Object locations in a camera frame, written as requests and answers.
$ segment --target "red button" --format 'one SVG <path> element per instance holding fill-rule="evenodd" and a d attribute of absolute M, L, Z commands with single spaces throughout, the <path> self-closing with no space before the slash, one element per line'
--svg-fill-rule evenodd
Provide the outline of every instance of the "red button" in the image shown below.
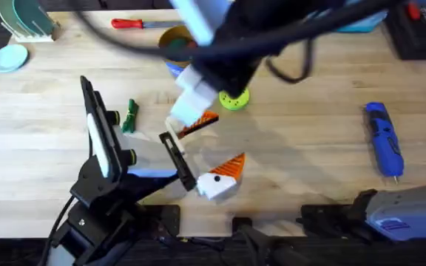
<path fill-rule="evenodd" d="M 410 18 L 412 18 L 412 20 L 420 19 L 420 9 L 419 9 L 419 6 L 416 5 L 415 3 L 411 2 L 407 5 L 407 12 Z"/>

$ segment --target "metal rod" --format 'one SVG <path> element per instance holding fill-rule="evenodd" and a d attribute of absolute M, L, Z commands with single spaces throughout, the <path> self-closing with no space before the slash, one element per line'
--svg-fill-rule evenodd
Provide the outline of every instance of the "metal rod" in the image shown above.
<path fill-rule="evenodd" d="M 47 12 L 45 12 L 45 10 L 41 6 L 38 6 L 38 9 L 42 12 L 42 14 L 44 14 L 52 22 L 52 25 L 54 27 L 57 27 L 56 22 L 52 18 L 49 17 L 49 14 L 47 14 Z"/>
<path fill-rule="evenodd" d="M 22 25 L 21 25 L 21 23 L 19 23 L 19 21 L 18 21 L 18 22 L 16 22 L 16 23 L 17 23 L 17 25 L 19 25 L 19 26 L 20 26 L 20 28 L 22 28 L 22 30 L 23 30 L 23 31 L 25 31 L 25 32 L 26 32 L 26 34 L 27 34 L 27 35 L 34 36 L 32 33 L 30 33 L 28 30 L 26 30 L 26 27 L 25 27 L 25 26 L 22 26 Z"/>
<path fill-rule="evenodd" d="M 49 35 L 48 33 L 45 33 L 45 31 L 42 28 L 40 28 L 35 21 L 33 21 L 33 24 L 38 30 L 40 30 L 42 32 L 43 36 Z"/>
<path fill-rule="evenodd" d="M 19 35 L 16 33 L 15 30 L 13 30 L 12 27 L 10 27 L 8 24 L 6 24 L 5 22 L 1 22 L 1 26 L 3 26 L 3 28 L 5 28 L 8 32 L 10 32 L 11 34 L 15 35 L 16 37 L 19 37 Z"/>

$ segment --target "orange and white object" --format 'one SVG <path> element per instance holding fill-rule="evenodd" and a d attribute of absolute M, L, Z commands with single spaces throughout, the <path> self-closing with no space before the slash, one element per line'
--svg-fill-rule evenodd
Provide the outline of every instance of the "orange and white object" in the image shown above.
<path fill-rule="evenodd" d="M 243 173 L 246 155 L 237 155 L 228 162 L 202 174 L 197 180 L 197 189 L 200 195 L 206 196 L 208 200 L 227 192 L 239 183 Z"/>
<path fill-rule="evenodd" d="M 175 145 L 177 145 L 179 152 L 183 156 L 186 156 L 185 148 L 183 147 L 182 143 L 180 143 L 180 140 L 186 135 L 218 121 L 219 117 L 220 116 L 214 112 L 206 111 L 203 113 L 200 119 L 197 120 L 197 122 L 193 123 L 191 126 L 185 126 L 180 120 L 172 116 L 168 116 L 166 119 L 166 128 L 172 136 Z"/>

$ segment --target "green object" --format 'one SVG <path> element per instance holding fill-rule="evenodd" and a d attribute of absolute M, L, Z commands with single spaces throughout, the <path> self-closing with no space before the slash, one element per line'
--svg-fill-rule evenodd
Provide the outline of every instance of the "green object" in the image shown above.
<path fill-rule="evenodd" d="M 245 89 L 242 95 L 238 97 L 237 99 L 233 99 L 229 97 L 228 93 L 222 91 L 219 94 L 219 98 L 220 98 L 220 103 L 224 108 L 228 110 L 236 111 L 236 110 L 242 109 L 244 106 L 248 104 L 249 90 Z"/>
<path fill-rule="evenodd" d="M 134 133 L 136 130 L 136 117 L 138 116 L 139 105 L 133 99 L 129 99 L 126 120 L 121 127 L 123 133 Z"/>
<path fill-rule="evenodd" d="M 189 44 L 190 40 L 185 38 L 175 38 L 169 43 L 169 47 L 171 48 L 182 48 Z"/>

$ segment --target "light blue bowl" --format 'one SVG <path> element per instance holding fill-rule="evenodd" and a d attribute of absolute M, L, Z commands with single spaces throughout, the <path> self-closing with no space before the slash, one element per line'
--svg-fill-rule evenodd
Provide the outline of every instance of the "light blue bowl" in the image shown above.
<path fill-rule="evenodd" d="M 24 65 L 29 56 L 26 47 L 20 44 L 7 45 L 0 49 L 0 73 L 12 72 Z"/>

